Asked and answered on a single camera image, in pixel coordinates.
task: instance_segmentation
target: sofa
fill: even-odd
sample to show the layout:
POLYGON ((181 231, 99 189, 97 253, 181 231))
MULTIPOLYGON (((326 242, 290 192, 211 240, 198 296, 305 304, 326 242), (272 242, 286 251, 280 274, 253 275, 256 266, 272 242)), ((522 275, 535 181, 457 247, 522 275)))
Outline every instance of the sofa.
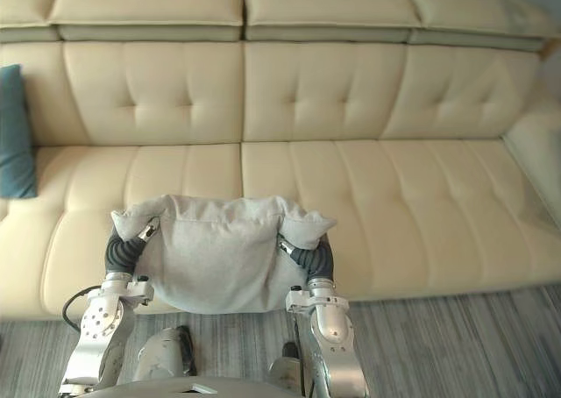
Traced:
POLYGON ((536 77, 558 35, 529 2, 0 4, 39 184, 0 199, 4 319, 59 317, 104 276, 110 212, 164 194, 336 218, 353 301, 561 280, 561 107, 536 77))

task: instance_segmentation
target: floor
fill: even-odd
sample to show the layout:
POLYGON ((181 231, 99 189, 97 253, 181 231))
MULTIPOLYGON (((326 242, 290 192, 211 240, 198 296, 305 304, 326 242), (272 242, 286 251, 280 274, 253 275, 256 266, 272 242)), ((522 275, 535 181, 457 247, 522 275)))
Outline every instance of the floor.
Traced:
MULTIPOLYGON (((354 303, 357 350, 388 397, 561 396, 561 285, 509 293, 354 303)), ((155 331, 187 323, 199 373, 263 380, 293 338, 283 311, 139 316, 120 381, 155 331)), ((77 335, 59 322, 0 323, 0 397, 53 397, 77 335)))

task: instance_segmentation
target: sofa seat cushion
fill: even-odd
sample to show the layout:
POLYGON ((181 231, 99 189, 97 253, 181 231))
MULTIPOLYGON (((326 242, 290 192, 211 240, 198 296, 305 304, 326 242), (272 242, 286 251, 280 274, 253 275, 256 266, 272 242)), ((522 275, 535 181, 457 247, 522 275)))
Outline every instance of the sofa seat cushion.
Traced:
MULTIPOLYGON (((240 197, 239 145, 44 147, 39 196, 0 199, 0 314, 56 317, 100 282, 110 212, 157 195, 240 197)), ((76 303, 71 315, 83 312, 76 303)), ((153 302, 145 313, 172 310, 153 302)))
POLYGON ((246 143, 244 194, 338 220, 349 299, 456 294, 558 280, 561 232, 501 140, 246 143))

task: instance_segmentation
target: gray pillow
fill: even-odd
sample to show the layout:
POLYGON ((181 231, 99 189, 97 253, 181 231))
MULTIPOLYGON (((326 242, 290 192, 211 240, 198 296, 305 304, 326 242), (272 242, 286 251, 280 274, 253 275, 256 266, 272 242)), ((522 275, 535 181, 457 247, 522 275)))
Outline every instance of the gray pillow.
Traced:
POLYGON ((314 249, 336 223, 279 196, 221 201, 164 195, 111 216, 125 240, 160 217, 137 274, 148 275, 164 301, 202 314, 284 307, 288 290, 303 285, 306 274, 278 250, 277 233, 314 249))

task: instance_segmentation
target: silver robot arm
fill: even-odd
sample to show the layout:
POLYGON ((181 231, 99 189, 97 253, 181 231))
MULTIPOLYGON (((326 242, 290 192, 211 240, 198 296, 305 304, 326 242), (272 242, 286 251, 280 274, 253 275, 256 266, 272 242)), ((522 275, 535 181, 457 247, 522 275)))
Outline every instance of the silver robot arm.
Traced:
POLYGON ((304 251, 279 239, 279 248, 309 271, 307 290, 293 288, 286 309, 309 315, 313 376, 319 398, 368 398, 362 367, 354 349, 354 330, 347 316, 349 303, 337 296, 329 242, 304 251))
POLYGON ((134 327, 134 309, 153 299, 154 290, 147 277, 134 281, 132 274, 158 225, 153 219, 127 242, 116 233, 110 238, 105 257, 107 274, 101 287, 88 293, 80 339, 68 361, 59 397, 80 396, 117 384, 124 346, 134 327))

